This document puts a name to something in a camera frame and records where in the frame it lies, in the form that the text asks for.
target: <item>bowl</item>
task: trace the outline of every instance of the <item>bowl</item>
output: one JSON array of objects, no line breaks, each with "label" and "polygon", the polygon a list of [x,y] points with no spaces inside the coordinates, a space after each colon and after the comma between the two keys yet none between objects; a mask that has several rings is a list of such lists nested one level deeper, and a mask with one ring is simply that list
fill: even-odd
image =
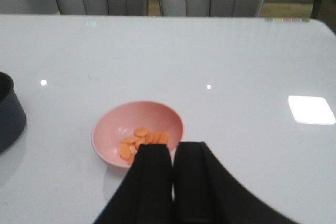
[{"label": "bowl", "polygon": [[120,105],[108,111],[92,131],[92,146],[108,166],[128,168],[130,165],[119,155],[121,142],[137,127],[150,131],[168,131],[167,147],[175,151],[184,133],[184,124],[171,107],[153,101],[135,101]]}]

